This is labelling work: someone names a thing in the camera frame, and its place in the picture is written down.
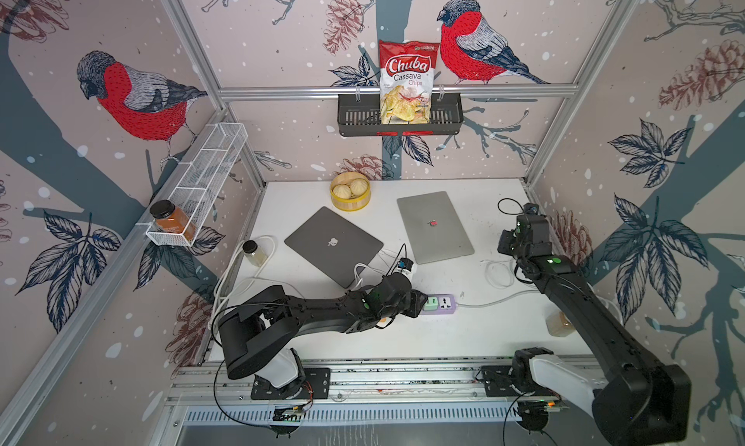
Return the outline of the green charger adapter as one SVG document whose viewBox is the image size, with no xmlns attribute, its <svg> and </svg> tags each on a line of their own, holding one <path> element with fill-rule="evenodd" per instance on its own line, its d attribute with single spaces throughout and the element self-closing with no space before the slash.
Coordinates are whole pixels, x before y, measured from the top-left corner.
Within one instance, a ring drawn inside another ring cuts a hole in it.
<svg viewBox="0 0 745 446">
<path fill-rule="evenodd" d="M 429 297 L 423 306 L 423 312 L 434 312 L 440 308 L 440 301 L 437 297 Z"/>
</svg>

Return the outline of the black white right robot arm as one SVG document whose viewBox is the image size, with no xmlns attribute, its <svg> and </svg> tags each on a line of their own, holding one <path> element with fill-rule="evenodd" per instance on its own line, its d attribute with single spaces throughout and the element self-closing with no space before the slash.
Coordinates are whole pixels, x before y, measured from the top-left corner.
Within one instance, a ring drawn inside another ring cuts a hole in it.
<svg viewBox="0 0 745 446">
<path fill-rule="evenodd" d="M 599 363 L 580 370 L 543 348 L 516 352 L 519 380 L 568 399 L 596 422 L 612 445 L 655 445 L 686 438 L 692 382 L 683 368 L 663 364 L 644 348 L 592 291 L 570 258 L 557 255 L 542 214 L 520 213 L 505 230 L 498 250 L 539 293 L 553 302 Z"/>
</svg>

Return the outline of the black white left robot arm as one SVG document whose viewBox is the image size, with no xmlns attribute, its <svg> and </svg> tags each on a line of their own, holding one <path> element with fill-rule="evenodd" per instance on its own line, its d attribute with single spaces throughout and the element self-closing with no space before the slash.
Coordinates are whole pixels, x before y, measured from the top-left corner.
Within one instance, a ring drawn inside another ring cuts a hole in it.
<svg viewBox="0 0 745 446">
<path fill-rule="evenodd" d="M 227 377 L 239 380 L 269 366 L 286 345 L 302 335 L 356 334 L 399 315 L 415 319 L 428 296 L 415 290 L 403 273 L 382 277 L 333 299 L 289 296 L 275 284 L 238 306 L 217 314 L 217 340 Z"/>
</svg>

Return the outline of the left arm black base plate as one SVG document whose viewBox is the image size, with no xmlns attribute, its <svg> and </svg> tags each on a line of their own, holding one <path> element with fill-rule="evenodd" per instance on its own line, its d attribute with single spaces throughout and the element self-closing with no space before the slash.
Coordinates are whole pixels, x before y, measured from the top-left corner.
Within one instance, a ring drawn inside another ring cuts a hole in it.
<svg viewBox="0 0 745 446">
<path fill-rule="evenodd" d="M 258 375 L 254 382 L 250 398 L 253 401 L 282 401 L 283 399 L 328 399 L 331 383 L 329 368 L 304 368 L 301 377 L 283 388 L 274 387 L 267 379 Z"/>
</svg>

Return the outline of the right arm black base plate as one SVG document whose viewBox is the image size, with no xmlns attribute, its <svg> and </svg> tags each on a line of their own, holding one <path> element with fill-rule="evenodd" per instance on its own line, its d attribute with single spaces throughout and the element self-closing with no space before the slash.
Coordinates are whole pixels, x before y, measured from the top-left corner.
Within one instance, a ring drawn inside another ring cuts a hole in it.
<svg viewBox="0 0 745 446">
<path fill-rule="evenodd" d="M 483 366 L 475 376 L 475 380 L 482 383 L 489 398 L 517 397 L 527 394 L 544 399 L 562 399 L 557 393 L 541 387 L 533 382 L 517 380 L 511 374 L 511 366 Z"/>
</svg>

